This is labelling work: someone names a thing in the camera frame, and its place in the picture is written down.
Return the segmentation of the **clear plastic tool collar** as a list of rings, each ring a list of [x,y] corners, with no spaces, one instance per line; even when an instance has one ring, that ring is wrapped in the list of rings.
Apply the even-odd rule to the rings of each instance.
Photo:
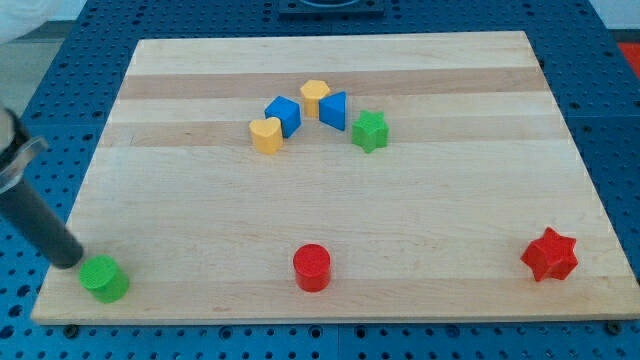
[[[16,185],[27,165],[48,148],[42,136],[32,136],[19,117],[1,108],[1,193]]]

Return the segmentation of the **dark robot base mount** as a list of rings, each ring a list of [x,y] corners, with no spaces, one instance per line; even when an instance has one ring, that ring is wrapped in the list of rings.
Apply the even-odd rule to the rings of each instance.
[[[277,0],[281,17],[383,15],[386,0]]]

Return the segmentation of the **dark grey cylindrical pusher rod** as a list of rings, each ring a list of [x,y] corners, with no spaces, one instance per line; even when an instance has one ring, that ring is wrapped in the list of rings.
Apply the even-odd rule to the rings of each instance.
[[[1,193],[1,215],[52,266],[66,269],[81,260],[82,245],[26,180]]]

